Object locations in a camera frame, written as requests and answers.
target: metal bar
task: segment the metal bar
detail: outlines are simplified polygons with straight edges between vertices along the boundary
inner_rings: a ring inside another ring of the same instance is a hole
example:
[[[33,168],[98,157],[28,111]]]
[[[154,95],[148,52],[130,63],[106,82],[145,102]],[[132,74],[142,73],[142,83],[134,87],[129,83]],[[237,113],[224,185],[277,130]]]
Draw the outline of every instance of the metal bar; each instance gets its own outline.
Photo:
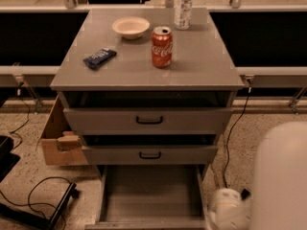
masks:
[[[35,89],[31,87],[29,84],[26,85],[26,89],[28,90],[31,97],[35,100],[35,113],[39,113],[41,108],[43,107],[42,99],[35,91]]]
[[[54,229],[54,227],[56,226],[59,217],[61,216],[62,211],[64,210],[64,208],[67,206],[67,203],[69,201],[70,196],[73,196],[73,194],[76,192],[75,188],[76,188],[76,184],[75,183],[70,183],[64,196],[62,197],[62,199],[60,200],[57,209],[55,210],[54,214],[50,217],[49,219],[49,225],[48,228],[45,228],[47,230],[51,230]]]
[[[307,91],[307,88],[301,88],[299,89],[296,94],[294,95],[294,97],[291,99],[291,101],[289,102],[289,107],[291,108],[291,110],[293,111],[294,114],[298,114],[298,110],[296,108],[298,102],[300,101],[300,99],[305,95]]]

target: black cable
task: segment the black cable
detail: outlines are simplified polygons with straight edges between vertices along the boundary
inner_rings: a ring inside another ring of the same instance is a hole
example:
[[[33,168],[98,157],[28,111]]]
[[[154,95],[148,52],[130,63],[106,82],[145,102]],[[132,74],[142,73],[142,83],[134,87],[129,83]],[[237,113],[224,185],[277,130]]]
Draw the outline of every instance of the black cable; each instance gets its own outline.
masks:
[[[25,125],[27,125],[28,122],[30,121],[30,119],[29,119],[30,107],[22,100],[22,98],[20,98],[20,100],[28,107],[27,120],[26,120],[21,126],[19,126],[18,128],[16,128],[15,130],[9,131],[9,134],[10,134],[11,136],[16,135],[16,136],[18,136],[18,138],[19,138],[19,143],[13,148],[13,150],[15,150],[16,148],[18,148],[18,147],[23,143],[23,139],[22,139],[21,135],[18,134],[18,133],[16,133],[16,132],[17,132],[19,129],[21,129],[22,127],[24,127]]]
[[[226,170],[227,170],[228,164],[229,164],[229,162],[230,162],[230,153],[229,153],[228,144],[229,144],[229,140],[230,140],[230,136],[231,136],[231,133],[232,133],[233,128],[235,128],[235,126],[237,125],[237,123],[239,122],[239,120],[242,118],[242,116],[243,116],[243,115],[245,114],[245,112],[246,112],[247,105],[248,105],[249,96],[250,96],[250,90],[248,91],[248,96],[247,96],[246,103],[245,103],[245,105],[244,105],[244,107],[243,107],[243,111],[242,111],[240,117],[239,117],[239,118],[236,120],[236,122],[232,125],[232,127],[231,127],[231,129],[230,129],[230,131],[229,131],[229,133],[228,133],[227,140],[226,140],[225,145],[224,145],[224,146],[225,146],[225,149],[226,149],[226,152],[227,152],[227,162],[226,162],[226,164],[225,164],[225,166],[224,166],[224,170],[223,170],[223,181],[224,181],[224,185],[225,185],[226,188],[228,188],[228,184],[227,184],[227,180],[226,180],[226,175],[225,175],[225,174],[226,174]]]
[[[45,219],[47,219],[47,218],[46,218],[46,215],[45,215],[42,211],[38,211],[38,210],[34,209],[32,206],[34,206],[34,205],[48,205],[48,206],[50,206],[50,207],[53,207],[55,210],[57,209],[57,207],[54,206],[54,205],[52,205],[52,204],[50,204],[50,203],[31,203],[31,202],[30,202],[30,198],[31,198],[31,195],[32,195],[33,191],[35,190],[35,188],[37,188],[42,182],[44,182],[44,181],[46,181],[46,180],[49,180],[49,179],[62,179],[62,180],[67,181],[67,183],[69,183],[69,184],[71,183],[68,179],[66,179],[66,178],[64,178],[64,177],[60,177],[60,176],[50,176],[50,177],[44,178],[44,179],[42,179],[41,181],[39,181],[39,182],[31,189],[31,191],[29,192],[27,204],[17,204],[17,203],[14,203],[14,202],[10,201],[10,200],[3,194],[3,192],[2,192],[1,190],[0,190],[0,195],[2,195],[2,197],[3,197],[6,201],[8,201],[11,205],[18,206],[18,207],[26,207],[26,206],[28,206],[33,212],[39,213],[39,214],[41,214]],[[60,216],[61,216],[61,218],[62,218],[62,220],[63,220],[63,229],[65,229],[65,228],[66,228],[66,220],[65,220],[65,218],[64,218],[63,215],[60,215]]]

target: speckled floor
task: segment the speckled floor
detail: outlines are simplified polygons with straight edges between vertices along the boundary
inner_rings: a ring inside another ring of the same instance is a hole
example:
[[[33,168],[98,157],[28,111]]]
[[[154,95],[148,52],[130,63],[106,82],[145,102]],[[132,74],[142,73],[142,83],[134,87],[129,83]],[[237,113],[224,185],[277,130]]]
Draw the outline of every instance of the speckled floor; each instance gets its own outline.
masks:
[[[42,179],[48,176],[63,176],[77,183],[77,189],[81,192],[80,198],[71,200],[63,217],[66,221],[65,229],[84,229],[86,224],[94,223],[97,211],[97,202],[100,197],[100,181],[96,171],[91,166],[81,167],[57,167],[46,166],[39,137],[47,122],[50,110],[49,102],[39,114],[34,114],[34,109],[29,114],[27,125],[17,131],[23,139],[23,143],[13,153],[20,155],[21,159],[12,169],[9,175],[0,184],[0,190],[6,197],[18,204],[26,204],[31,189]],[[14,105],[4,105],[0,108],[0,134],[10,135],[9,131],[21,126],[27,120],[27,107],[20,102]],[[255,113],[252,107],[248,107],[247,113],[237,123],[232,131],[229,141],[230,163],[226,178],[229,187],[241,192],[244,188],[251,189],[253,158],[264,134],[272,127],[290,121],[307,120],[307,114],[295,115],[288,112]],[[239,110],[232,115],[224,137],[219,142],[219,152],[203,180],[204,196],[210,201],[213,192],[220,186],[223,187],[222,171],[226,161],[224,140],[229,128],[237,120]],[[13,136],[18,144],[19,138]],[[61,179],[47,180],[41,184],[31,196],[33,202],[47,202],[57,205],[62,194],[66,190],[67,183]],[[0,202],[9,205],[0,196]],[[50,216],[52,209],[49,206],[36,206]],[[59,220],[56,229],[63,229],[63,221]],[[0,218],[1,229],[28,229],[19,224]]]

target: coca-cola can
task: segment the coca-cola can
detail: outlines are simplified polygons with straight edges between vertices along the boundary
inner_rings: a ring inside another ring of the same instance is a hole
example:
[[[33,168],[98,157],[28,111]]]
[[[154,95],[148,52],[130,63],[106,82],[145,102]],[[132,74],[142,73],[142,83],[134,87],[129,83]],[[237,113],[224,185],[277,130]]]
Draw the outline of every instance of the coca-cola can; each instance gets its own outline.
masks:
[[[159,68],[172,63],[173,34],[169,27],[156,27],[152,33],[153,65]]]

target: small bowl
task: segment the small bowl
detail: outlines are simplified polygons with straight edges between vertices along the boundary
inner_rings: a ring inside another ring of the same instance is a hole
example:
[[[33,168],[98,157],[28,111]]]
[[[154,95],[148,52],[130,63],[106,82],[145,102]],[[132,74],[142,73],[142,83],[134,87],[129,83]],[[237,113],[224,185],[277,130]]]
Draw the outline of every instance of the small bowl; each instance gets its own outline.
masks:
[[[125,17],[116,20],[112,29],[125,39],[136,39],[150,28],[150,22],[140,17]]]

